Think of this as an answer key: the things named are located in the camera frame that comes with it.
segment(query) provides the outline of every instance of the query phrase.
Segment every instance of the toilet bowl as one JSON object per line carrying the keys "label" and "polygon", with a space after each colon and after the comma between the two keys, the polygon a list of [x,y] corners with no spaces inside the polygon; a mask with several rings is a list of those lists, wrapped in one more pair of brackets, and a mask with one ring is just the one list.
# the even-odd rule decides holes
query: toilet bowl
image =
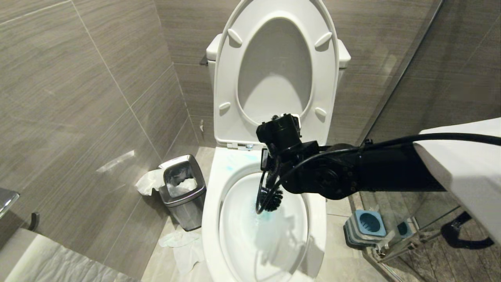
{"label": "toilet bowl", "polygon": [[202,241],[212,279],[313,281],[325,250],[325,198],[282,188],[278,210],[256,214],[263,147],[256,128],[292,113],[303,142],[325,145],[339,68],[350,56],[320,0],[242,0],[207,58],[218,147]]}

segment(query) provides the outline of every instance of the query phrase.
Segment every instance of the tile floor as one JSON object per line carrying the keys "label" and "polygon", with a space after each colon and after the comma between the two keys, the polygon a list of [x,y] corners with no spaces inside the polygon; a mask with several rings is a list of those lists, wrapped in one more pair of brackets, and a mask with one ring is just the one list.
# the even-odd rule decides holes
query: tile floor
{"label": "tile floor", "polygon": [[[214,148],[201,147],[196,159],[200,164],[206,180],[214,156]],[[327,245],[318,282],[384,282],[386,281],[363,257],[360,251],[346,246],[343,225],[351,215],[348,199],[327,201]],[[162,231],[162,236],[181,229],[172,224],[168,218]],[[201,229],[192,231],[201,233]],[[197,263],[187,275],[180,275],[176,268],[174,254],[171,248],[162,248],[158,244],[142,277],[143,282],[210,282],[210,274],[205,262]]]}

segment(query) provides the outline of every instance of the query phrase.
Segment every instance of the stainless steel trash can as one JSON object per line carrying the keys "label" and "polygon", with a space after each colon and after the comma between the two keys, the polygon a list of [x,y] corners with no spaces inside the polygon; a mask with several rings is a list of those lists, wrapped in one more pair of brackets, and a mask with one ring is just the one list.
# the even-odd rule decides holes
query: stainless steel trash can
{"label": "stainless steel trash can", "polygon": [[201,227],[206,187],[195,157],[184,155],[171,159],[163,165],[166,167],[163,173],[166,185],[169,183],[177,186],[185,179],[195,178],[196,188],[180,196],[171,196],[167,186],[161,187],[159,191],[163,203],[184,230],[191,231]]}

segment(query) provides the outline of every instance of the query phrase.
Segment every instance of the toilet seat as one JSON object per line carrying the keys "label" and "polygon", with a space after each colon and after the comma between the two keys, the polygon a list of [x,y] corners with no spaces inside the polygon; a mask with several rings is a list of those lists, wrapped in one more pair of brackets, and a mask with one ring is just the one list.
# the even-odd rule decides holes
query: toilet seat
{"label": "toilet seat", "polygon": [[[231,257],[228,255],[228,247],[232,246],[230,243],[226,243],[228,236],[228,230],[231,228],[238,228],[238,225],[232,224],[231,221],[223,222],[225,214],[225,200],[229,200],[231,197],[229,193],[231,190],[235,189],[239,185],[240,180],[245,180],[246,178],[252,178],[255,174],[260,173],[260,162],[261,162],[261,152],[257,150],[243,151],[243,150],[229,150],[227,148],[217,147],[214,153],[214,159],[212,161],[212,168],[210,172],[210,177],[208,181],[207,194],[205,197],[203,218],[202,218],[202,242],[203,249],[205,253],[205,260],[207,262],[207,267],[212,276],[214,282],[247,282],[247,281],[258,281],[254,280],[254,277],[247,277],[242,271],[238,271],[238,262],[235,262],[235,256]],[[255,193],[257,190],[257,185],[259,184],[259,179],[254,179],[250,183],[252,192]],[[306,214],[307,226],[306,230],[300,228],[301,230],[296,230],[291,233],[295,233],[294,236],[296,249],[292,249],[288,255],[291,260],[284,262],[284,258],[279,258],[273,263],[279,265],[281,268],[289,268],[292,273],[286,271],[281,271],[272,279],[259,279],[259,281],[282,281],[282,282],[299,282],[299,281],[314,281],[320,266],[322,264],[325,243],[326,243],[326,222],[327,213],[325,198],[319,194],[290,194],[284,190],[284,194],[294,197],[293,201],[295,203],[291,207],[298,207],[297,201],[300,200],[299,207],[304,205],[304,210],[299,211],[297,214],[302,214],[303,219]],[[245,198],[242,198],[242,205],[249,206],[248,215],[255,214],[253,202],[248,202]],[[287,205],[286,200],[283,201],[281,207]],[[285,213],[280,213],[280,211],[275,211],[275,215],[280,216],[287,215]],[[260,232],[259,226],[257,227],[256,233]],[[274,241],[262,241],[267,247],[270,245],[282,245],[287,244],[287,240],[281,237],[275,237]],[[284,250],[286,247],[278,246],[279,250]],[[248,246],[242,247],[238,250],[238,253],[251,252]],[[262,268],[257,268],[254,265],[254,261],[249,263],[249,268],[259,272]],[[262,273],[256,273],[256,276],[262,278]]]}
{"label": "toilet seat", "polygon": [[257,125],[286,112],[300,115],[303,142],[325,145],[338,73],[336,31],[322,1],[241,1],[216,58],[216,140],[259,144]]}

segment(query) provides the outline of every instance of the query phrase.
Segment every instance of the toilet tank lid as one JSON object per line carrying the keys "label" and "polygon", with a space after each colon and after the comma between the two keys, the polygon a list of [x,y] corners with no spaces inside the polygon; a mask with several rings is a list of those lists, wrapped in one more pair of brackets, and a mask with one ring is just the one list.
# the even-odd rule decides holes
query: toilet tank lid
{"label": "toilet tank lid", "polygon": [[221,36],[222,36],[222,33],[216,35],[216,37],[214,37],[214,39],[212,40],[212,42],[209,44],[209,46],[205,50],[205,54],[207,56],[207,60],[209,60],[209,61],[215,61],[216,60],[217,50],[219,48],[219,43],[221,41]]}

